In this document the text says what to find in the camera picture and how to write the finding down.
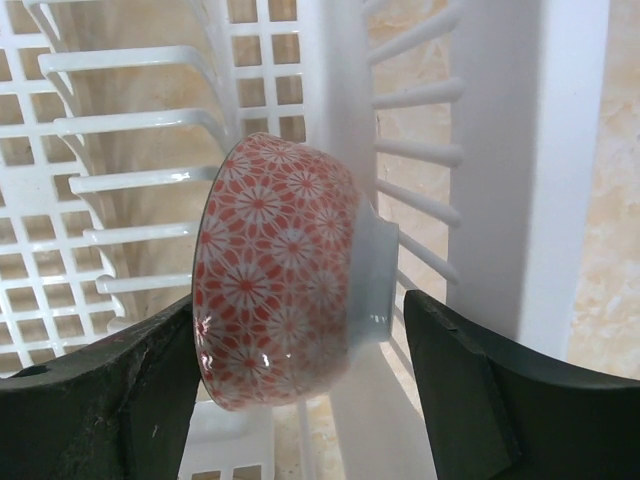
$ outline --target beige stone surface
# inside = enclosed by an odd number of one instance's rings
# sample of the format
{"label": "beige stone surface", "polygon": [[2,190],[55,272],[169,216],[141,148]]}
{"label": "beige stone surface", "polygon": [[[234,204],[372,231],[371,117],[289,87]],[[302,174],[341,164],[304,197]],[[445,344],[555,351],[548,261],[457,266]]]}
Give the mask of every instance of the beige stone surface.
{"label": "beige stone surface", "polygon": [[[281,0],[279,3],[283,12],[286,11],[283,15],[290,15],[292,1]],[[405,31],[445,3],[445,0],[392,2],[391,7],[370,22],[373,43]],[[195,23],[188,19],[183,9],[181,2],[172,0],[114,0],[74,4],[73,9],[61,7],[56,13],[71,27],[68,30],[73,32],[70,43],[76,47],[97,49],[186,43],[206,50],[204,39],[197,34]],[[238,15],[251,16],[250,10],[240,8]],[[149,12],[153,12],[152,21]],[[25,21],[25,31],[30,28],[32,26]],[[0,53],[0,81],[6,80],[7,74],[3,71],[2,60]],[[420,46],[376,67],[374,74],[378,93],[446,78],[448,41],[444,38]],[[109,74],[78,75],[76,79],[83,85],[86,96],[85,113],[202,105],[215,109],[203,82],[185,68],[119,70]],[[260,101],[260,97],[258,94],[251,98]],[[3,108],[0,119],[10,121],[8,116],[12,114],[10,109]],[[450,135],[449,110],[438,105],[385,112],[378,118],[378,128],[388,138],[446,143]],[[144,170],[154,168],[160,162],[197,165],[222,160],[222,153],[201,132],[189,129],[170,135],[137,132],[98,137],[94,159],[106,171]],[[635,378],[640,378],[639,143],[640,2],[612,0],[600,136],[570,360],[596,370]],[[448,200],[449,175],[444,168],[382,156],[379,175],[437,200]],[[193,184],[187,188],[156,187],[142,192],[124,192],[110,201],[120,212],[119,218],[127,218],[132,225],[195,220],[200,215],[207,190],[206,186],[194,187]],[[447,231],[440,222],[384,197],[380,210],[387,218],[402,223],[435,253],[446,257]],[[130,260],[134,259],[129,262],[129,269],[135,275],[188,271],[193,247],[191,240],[156,242],[151,246],[133,244],[126,247],[125,254]],[[401,252],[400,264],[420,287],[436,297],[444,297],[444,281],[408,252]],[[152,292],[138,296],[137,303],[143,314],[149,315],[187,290],[176,290],[168,295]],[[406,351],[402,330],[396,328],[395,336]],[[409,375],[390,348],[384,350],[418,408],[417,392]],[[327,397],[311,400],[309,409],[318,480],[341,480],[344,473]],[[275,415],[276,478],[300,479],[295,407],[279,408]]]}

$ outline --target red and white floral bowl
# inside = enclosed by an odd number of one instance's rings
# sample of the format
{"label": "red and white floral bowl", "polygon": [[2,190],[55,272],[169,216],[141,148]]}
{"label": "red and white floral bowl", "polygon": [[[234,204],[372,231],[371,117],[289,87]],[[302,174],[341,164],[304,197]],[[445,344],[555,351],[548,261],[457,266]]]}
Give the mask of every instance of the red and white floral bowl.
{"label": "red and white floral bowl", "polygon": [[339,161],[254,134],[216,178],[196,247],[204,385],[227,410],[324,392],[391,332],[398,227]]}

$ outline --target red patterned bowl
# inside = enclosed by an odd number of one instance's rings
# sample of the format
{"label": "red patterned bowl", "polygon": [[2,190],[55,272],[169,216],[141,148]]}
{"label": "red patterned bowl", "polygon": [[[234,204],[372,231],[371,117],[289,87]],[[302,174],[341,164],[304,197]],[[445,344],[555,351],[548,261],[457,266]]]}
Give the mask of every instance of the red patterned bowl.
{"label": "red patterned bowl", "polygon": [[203,215],[193,274],[204,385],[221,407],[328,390],[388,339],[398,227],[340,162],[267,134],[238,144]]}

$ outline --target floral pattern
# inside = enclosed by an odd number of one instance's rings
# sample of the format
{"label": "floral pattern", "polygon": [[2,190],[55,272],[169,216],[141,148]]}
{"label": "floral pattern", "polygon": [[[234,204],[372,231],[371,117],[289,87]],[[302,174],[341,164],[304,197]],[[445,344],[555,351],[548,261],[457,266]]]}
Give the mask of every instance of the floral pattern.
{"label": "floral pattern", "polygon": [[346,368],[361,200],[349,170],[267,134],[237,145],[207,201],[193,276],[204,384],[223,408],[282,405]]}

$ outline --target plastic dish drainer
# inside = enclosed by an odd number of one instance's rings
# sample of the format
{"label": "plastic dish drainer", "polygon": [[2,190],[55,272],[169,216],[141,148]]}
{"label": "plastic dish drainer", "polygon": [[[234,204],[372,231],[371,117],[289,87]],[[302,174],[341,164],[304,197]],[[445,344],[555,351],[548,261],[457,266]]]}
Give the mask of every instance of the plastic dish drainer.
{"label": "plastic dish drainer", "polygon": [[[152,167],[136,170],[107,161],[115,153],[104,151],[108,142],[101,144],[106,160],[96,160],[91,141],[93,134],[185,127],[214,139],[211,158],[244,133],[265,130],[342,159],[374,202],[380,193],[414,209],[416,218],[428,215],[450,228],[445,260],[401,222],[399,293],[416,288],[412,265],[426,266],[447,281],[447,302],[462,314],[563,357],[590,189],[608,2],[576,8],[572,0],[425,0],[430,14],[372,46],[368,19],[393,15],[407,3],[305,0],[296,8],[294,0],[185,0],[176,10],[176,29],[187,17],[197,19],[204,49],[167,45],[164,37],[153,45],[145,37],[139,48],[80,51],[74,38],[83,30],[65,28],[64,19],[84,12],[81,21],[99,21],[86,12],[112,2],[0,0],[0,374],[64,355],[153,313],[147,292],[189,288],[188,261],[176,271],[134,272],[127,249],[186,239],[190,256],[200,197],[195,216],[185,212],[189,221],[118,220],[131,210],[122,192],[159,192],[187,182],[206,191],[216,172],[207,152],[184,164],[193,155],[157,150]],[[443,39],[450,40],[449,79],[374,92],[374,67]],[[176,65],[200,76],[213,108],[167,109],[160,102],[136,111],[136,96],[126,88],[111,97],[130,101],[126,113],[91,111],[99,102],[83,103],[83,92],[91,97],[83,72]],[[57,107],[47,109],[47,102]],[[429,143],[427,132],[421,139],[377,131],[382,110],[433,104],[452,105],[450,145]],[[378,178],[377,158],[449,168],[449,204]],[[397,319],[402,332],[400,310]],[[422,419],[389,354],[412,375],[406,350],[394,339],[363,352],[330,393],[346,477],[435,478],[424,455]],[[305,402],[298,414],[309,480],[316,473]],[[185,480],[213,470],[229,480],[234,467],[250,465],[262,465],[266,480],[273,478],[273,461],[269,412],[233,417],[211,402],[196,405]]]}

